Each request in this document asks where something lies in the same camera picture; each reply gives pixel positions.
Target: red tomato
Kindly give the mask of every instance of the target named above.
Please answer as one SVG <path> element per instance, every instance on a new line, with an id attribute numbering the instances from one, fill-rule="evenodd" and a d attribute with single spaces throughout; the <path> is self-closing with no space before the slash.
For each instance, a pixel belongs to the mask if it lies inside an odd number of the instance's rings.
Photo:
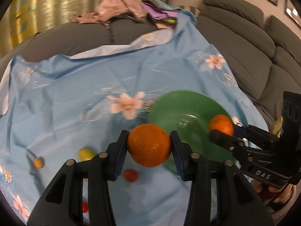
<path id="1" fill-rule="evenodd" d="M 136 182 L 139 179 L 139 174 L 136 170 L 134 169 L 126 169 L 123 172 L 123 178 L 127 182 Z"/>
<path id="2" fill-rule="evenodd" d="M 89 211 L 88 203 L 82 202 L 82 213 L 86 213 Z"/>

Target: green bowl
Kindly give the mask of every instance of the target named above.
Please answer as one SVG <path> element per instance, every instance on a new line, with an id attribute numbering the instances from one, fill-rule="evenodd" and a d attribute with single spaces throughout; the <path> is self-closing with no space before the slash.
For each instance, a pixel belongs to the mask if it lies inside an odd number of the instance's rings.
<path id="1" fill-rule="evenodd" d="M 162 127 L 168 133 L 176 130 L 182 142 L 188 143 L 194 152 L 209 160 L 223 162 L 229 159 L 235 162 L 230 151 L 208 139 L 208 125 L 217 115 L 230 118 L 226 110 L 213 99 L 198 92 L 181 90 L 169 92 L 156 101 L 149 123 Z M 164 165 L 177 173 L 172 155 Z"/>

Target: yellow lemon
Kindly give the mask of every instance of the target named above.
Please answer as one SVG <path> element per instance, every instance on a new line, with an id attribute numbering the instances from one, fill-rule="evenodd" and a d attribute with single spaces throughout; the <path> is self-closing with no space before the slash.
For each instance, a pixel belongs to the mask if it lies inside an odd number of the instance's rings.
<path id="1" fill-rule="evenodd" d="M 96 154 L 87 148 L 82 148 L 78 151 L 77 153 L 78 158 L 80 159 L 80 161 L 89 161 L 91 160 L 94 156 L 96 156 Z"/>

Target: yellow curtain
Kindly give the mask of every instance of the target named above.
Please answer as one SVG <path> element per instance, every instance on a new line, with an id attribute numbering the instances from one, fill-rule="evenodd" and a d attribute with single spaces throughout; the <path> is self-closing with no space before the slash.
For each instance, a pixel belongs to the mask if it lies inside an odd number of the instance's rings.
<path id="1" fill-rule="evenodd" d="M 94 11 L 101 1 L 14 0 L 0 21 L 0 58 L 36 32 L 67 23 L 74 14 Z"/>

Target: small orange fruit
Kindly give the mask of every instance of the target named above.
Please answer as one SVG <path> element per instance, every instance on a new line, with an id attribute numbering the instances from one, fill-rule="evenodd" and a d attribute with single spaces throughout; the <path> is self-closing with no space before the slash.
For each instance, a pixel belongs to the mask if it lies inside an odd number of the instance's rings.
<path id="1" fill-rule="evenodd" d="M 38 169 L 42 169 L 44 167 L 44 162 L 43 162 L 42 158 L 34 159 L 33 164 Z"/>
<path id="2" fill-rule="evenodd" d="M 153 124 L 137 126 L 128 135 L 128 152 L 141 166 L 159 166 L 170 156 L 170 137 L 159 126 Z"/>
<path id="3" fill-rule="evenodd" d="M 225 115 L 217 115 L 209 123 L 209 131 L 218 130 L 222 133 L 232 136 L 234 127 L 231 120 Z"/>

